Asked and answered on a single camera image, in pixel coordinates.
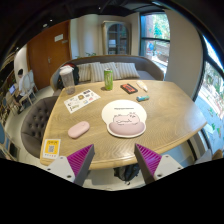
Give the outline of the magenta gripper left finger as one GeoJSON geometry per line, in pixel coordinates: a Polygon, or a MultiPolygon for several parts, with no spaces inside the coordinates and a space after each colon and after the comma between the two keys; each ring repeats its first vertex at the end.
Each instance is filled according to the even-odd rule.
{"type": "Polygon", "coordinates": [[[59,156],[46,170],[76,185],[82,186],[94,155],[94,145],[91,144],[68,157],[59,156]]]}

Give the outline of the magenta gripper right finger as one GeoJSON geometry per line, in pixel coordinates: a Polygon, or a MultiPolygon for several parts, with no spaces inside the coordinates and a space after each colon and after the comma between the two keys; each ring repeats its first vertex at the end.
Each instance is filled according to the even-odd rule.
{"type": "Polygon", "coordinates": [[[182,169],[182,166],[170,155],[160,155],[140,144],[135,144],[134,154],[146,184],[182,169]]]}

